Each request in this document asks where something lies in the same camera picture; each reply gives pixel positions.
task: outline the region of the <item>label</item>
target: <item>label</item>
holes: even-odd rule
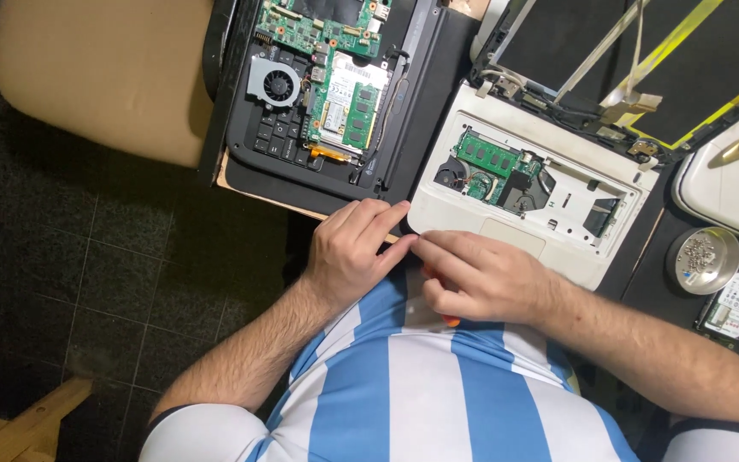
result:
[[[739,273],[718,294],[704,327],[734,340],[739,339]]]

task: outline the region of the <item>laptop keyboard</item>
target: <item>laptop keyboard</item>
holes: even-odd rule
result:
[[[272,47],[269,57],[293,68],[301,79],[309,67],[304,58],[296,57],[293,53],[280,50],[278,47]],[[299,140],[304,121],[304,108],[301,107],[300,96],[296,105],[291,108],[268,111],[259,103],[255,110],[262,111],[262,115],[254,140],[251,140],[254,151],[278,157],[304,169],[316,172],[321,170],[323,156],[310,157],[310,150],[304,149],[303,141]]]

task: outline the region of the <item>touchpad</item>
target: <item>touchpad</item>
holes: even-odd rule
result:
[[[504,241],[507,244],[526,251],[535,258],[540,257],[540,252],[546,247],[546,241],[540,237],[533,236],[526,231],[521,231],[518,228],[491,218],[487,218],[484,221],[484,226],[481,226],[478,234],[491,237],[492,239],[498,239],[498,241]]]

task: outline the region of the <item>wooden chair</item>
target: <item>wooden chair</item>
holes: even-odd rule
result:
[[[74,377],[8,422],[0,418],[0,462],[53,462],[59,424],[90,396],[93,381]]]

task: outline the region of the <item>cooling fan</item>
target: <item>cooling fan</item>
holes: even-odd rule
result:
[[[282,62],[253,57],[247,94],[275,108],[292,106],[298,99],[301,81],[296,72]]]

